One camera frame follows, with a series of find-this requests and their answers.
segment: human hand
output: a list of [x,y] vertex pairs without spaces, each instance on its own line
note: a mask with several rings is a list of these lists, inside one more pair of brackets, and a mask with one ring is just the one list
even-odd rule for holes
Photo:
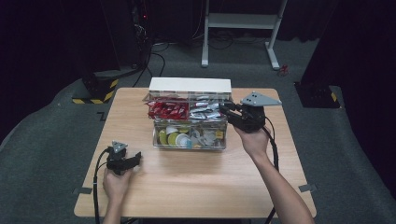
[[116,175],[113,171],[105,169],[103,187],[110,203],[122,203],[132,173],[133,169],[129,169],[123,175]]
[[235,131],[239,134],[242,140],[242,145],[246,151],[246,153],[254,160],[257,157],[267,157],[267,146],[269,137],[267,133],[260,129],[255,133],[246,133],[238,128],[235,128]]

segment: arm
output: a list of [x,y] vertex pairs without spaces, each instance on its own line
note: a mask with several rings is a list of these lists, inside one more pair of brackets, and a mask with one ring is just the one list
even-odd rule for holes
[[124,175],[115,175],[114,172],[105,169],[103,186],[108,198],[104,224],[120,223],[122,202],[128,190],[129,180],[133,170],[127,170]]
[[235,130],[241,136],[245,151],[259,169],[280,221],[285,224],[315,223],[303,199],[268,159],[267,134],[263,130],[256,133]]

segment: white stand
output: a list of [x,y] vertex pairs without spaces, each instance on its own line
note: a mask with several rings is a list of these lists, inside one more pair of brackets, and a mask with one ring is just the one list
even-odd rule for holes
[[271,65],[275,70],[279,69],[274,53],[274,43],[276,40],[277,31],[279,30],[280,23],[282,22],[283,12],[288,0],[282,0],[280,10],[277,15],[256,15],[256,14],[231,14],[231,13],[209,13],[209,0],[206,0],[205,10],[205,36],[202,51],[202,67],[209,66],[208,60],[208,32],[209,27],[222,27],[222,28],[244,28],[244,29],[263,29],[273,30],[270,42],[265,42],[268,56]]

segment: forearm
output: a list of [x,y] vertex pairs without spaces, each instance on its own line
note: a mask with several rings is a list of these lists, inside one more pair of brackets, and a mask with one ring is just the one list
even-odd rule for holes
[[121,219],[122,202],[109,202],[103,224],[117,224]]
[[300,195],[279,173],[265,155],[252,156],[265,186],[268,188],[277,215],[282,223],[314,223],[314,219]]

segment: gray carpet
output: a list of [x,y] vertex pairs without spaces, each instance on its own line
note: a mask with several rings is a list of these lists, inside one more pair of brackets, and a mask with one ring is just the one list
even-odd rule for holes
[[[217,48],[224,44],[211,42]],[[318,187],[312,192],[317,223],[396,223],[396,202],[361,150],[345,109],[304,108],[293,87],[293,82],[301,79],[317,41],[276,41],[280,64],[290,68],[285,77],[271,68],[262,44],[245,38],[235,40],[227,49],[210,48],[207,68],[201,67],[199,47],[163,44],[154,46],[153,51],[166,61],[163,77],[229,78],[233,87],[278,91],[307,181]],[[152,55],[148,67],[158,76],[162,58]],[[149,85],[149,71],[136,87]],[[117,88],[132,87],[137,79],[138,74],[123,77]],[[332,90],[343,104],[342,90]],[[93,218],[74,215],[78,196],[73,191],[82,185],[104,126],[98,112],[107,113],[111,101],[106,105],[74,105],[72,97],[83,91],[80,80],[71,83],[50,105],[22,120],[3,143],[0,223],[94,223]]]

